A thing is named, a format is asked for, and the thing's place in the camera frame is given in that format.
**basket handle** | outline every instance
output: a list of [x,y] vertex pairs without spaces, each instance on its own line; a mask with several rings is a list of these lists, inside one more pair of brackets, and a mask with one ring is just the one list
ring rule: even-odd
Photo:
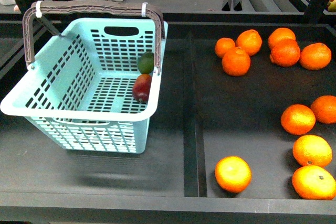
[[23,17],[23,34],[26,64],[29,66],[35,61],[33,20],[38,14],[41,23],[52,32],[59,34],[58,30],[41,14],[73,14],[73,13],[109,13],[112,15],[148,17],[155,23],[155,52],[154,65],[157,74],[161,72],[161,39],[165,38],[163,15],[155,6],[142,3],[116,3],[104,0],[75,0],[75,1],[48,1],[35,2]]

